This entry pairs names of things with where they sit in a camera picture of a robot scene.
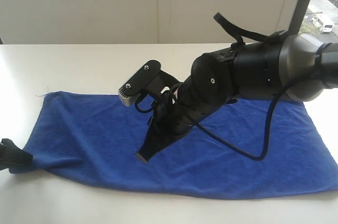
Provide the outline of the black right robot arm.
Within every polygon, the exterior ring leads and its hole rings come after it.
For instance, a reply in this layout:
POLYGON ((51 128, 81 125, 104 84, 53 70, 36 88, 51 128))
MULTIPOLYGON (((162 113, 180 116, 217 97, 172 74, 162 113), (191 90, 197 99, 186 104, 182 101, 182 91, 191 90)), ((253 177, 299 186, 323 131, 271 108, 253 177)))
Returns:
POLYGON ((145 67, 143 95, 153 97, 152 117, 137 152, 148 162, 185 137, 193 127, 238 99, 269 100, 262 150, 267 154, 270 123, 279 100, 305 102, 324 89, 337 87, 337 44, 307 35, 293 35, 274 44, 254 43, 204 53, 194 60, 188 78, 179 82, 168 73, 145 67))

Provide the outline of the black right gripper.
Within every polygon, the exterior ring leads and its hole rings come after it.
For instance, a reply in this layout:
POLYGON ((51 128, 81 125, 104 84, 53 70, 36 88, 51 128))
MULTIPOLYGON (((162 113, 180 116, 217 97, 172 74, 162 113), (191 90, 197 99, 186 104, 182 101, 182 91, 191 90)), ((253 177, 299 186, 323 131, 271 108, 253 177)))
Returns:
POLYGON ((192 127, 216 112, 222 105, 233 103, 234 97, 217 83, 183 82, 153 96, 153 118, 144 142, 136 156, 147 163, 157 153, 188 134, 192 127))

